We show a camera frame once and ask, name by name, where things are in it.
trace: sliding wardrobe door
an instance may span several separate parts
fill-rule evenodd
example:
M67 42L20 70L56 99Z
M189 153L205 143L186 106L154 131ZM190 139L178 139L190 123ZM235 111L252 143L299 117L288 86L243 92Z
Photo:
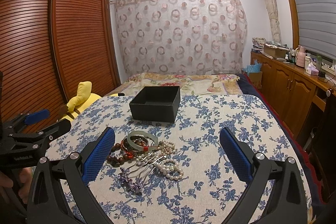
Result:
M30 131L55 122L64 103L51 54L49 9L50 0L0 0L2 119L43 108L51 111L49 119Z
M91 81L92 92L104 96L116 88L108 44L105 0L55 0L53 44L68 98L79 82Z

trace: pile of jewelry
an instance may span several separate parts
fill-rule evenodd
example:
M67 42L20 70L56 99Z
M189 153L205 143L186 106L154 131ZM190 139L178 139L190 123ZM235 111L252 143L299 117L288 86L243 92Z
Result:
M151 146L149 146L150 140L154 142ZM124 155L118 159L116 156L113 156L113 153L119 148ZM171 158L171 154L176 153L175 143L168 141L158 142L157 137L147 132L131 132L123 139L121 144L115 144L112 150L107 160L114 167L124 164L125 160L136 160L136 163L129 168L121 167L121 173L117 176L121 185L134 194L141 194L147 176L156 170L156 168L170 180L182 179L184 175L183 170L179 167L179 162ZM150 168L150 171L142 178L141 174L148 168ZM129 175L140 169L139 175L133 181Z

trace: floral bedspread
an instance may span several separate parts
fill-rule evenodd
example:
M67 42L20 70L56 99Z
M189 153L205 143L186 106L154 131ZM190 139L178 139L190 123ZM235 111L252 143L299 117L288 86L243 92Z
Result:
M282 161L294 157L301 171L307 207L311 208L310 190L298 158L276 120L257 97L182 96L175 123L133 120L128 105L132 98L100 98L72 122L69 133L51 142L47 151L47 157L53 160L65 158L73 151L80 152L107 126L115 130L115 141L119 143L133 130L145 130L159 140L176 143L173 158L180 162L184 177L172 181L155 170L147 177L142 196L128 193L116 178L119 168L104 163L89 187L114 223L222 223L246 187L219 144L219 131L225 126L254 152L261 151L270 159ZM66 182L63 189L70 208L81 218ZM251 222L261 216L271 189L269 181Z
M144 86L178 85L181 95L243 94L237 84L239 77L226 75L161 75L144 72L130 77L110 94L125 93L135 96Z

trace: metal screw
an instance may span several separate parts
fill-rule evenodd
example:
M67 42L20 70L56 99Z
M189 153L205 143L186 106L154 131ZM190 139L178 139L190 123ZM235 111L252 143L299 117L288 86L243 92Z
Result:
M40 160L39 160L39 162L40 162L41 164L45 163L46 161L47 161L47 158L46 158L46 157L42 157L42 158L40 158Z
M79 154L77 152L73 152L72 154L70 154L70 159L72 160L75 160L78 157L79 157Z
M255 156L258 160L263 160L265 158L265 155L263 153L256 153Z
M295 159L292 157L288 157L288 161L290 164L294 164L295 163Z

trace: red trim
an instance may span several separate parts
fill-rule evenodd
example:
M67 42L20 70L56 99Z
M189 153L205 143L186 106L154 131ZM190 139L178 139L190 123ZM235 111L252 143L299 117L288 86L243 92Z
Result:
M249 78L247 75L245 75L245 76L246 76L248 82L253 86L253 84L252 84L250 78ZM270 110L273 112L273 115L275 115L275 116L278 118L280 124L281 124L284 128L286 128L286 130L288 131L291 140L294 142L294 144L296 145L296 147L297 147L298 150L300 151L300 153L301 153L301 155L302 155L302 157L303 157L303 160L304 160L305 164L307 165L307 167L308 167L308 168L310 169L310 171L311 171L311 176L312 176L312 178L313 178L313 181L314 181L314 183L317 185L318 190L319 190L320 201L321 201L323 204L326 204L326 203L323 201L323 199L322 199L322 194L321 194L321 193L322 193L322 186L321 186L321 182L317 179L317 176L316 176L316 173L315 173L315 169L314 169L314 167L312 166L312 164L311 164L310 161L309 161L309 156L308 156L307 152L304 151L304 150L302 149L301 145L299 145L299 144L296 142L296 140L293 139L293 133L289 130L289 128L287 127L287 125L280 119L279 115L278 115L277 112L273 109L273 107L271 107L271 106L269 105L269 103L267 102L267 100L266 100L266 98L264 97L264 95L263 95L259 90L257 90L257 89L255 88L255 86L253 86L253 87L254 87L254 89L259 93L259 95L261 96L261 98L263 98L263 100L265 101L265 104L266 104L266 105L270 108Z

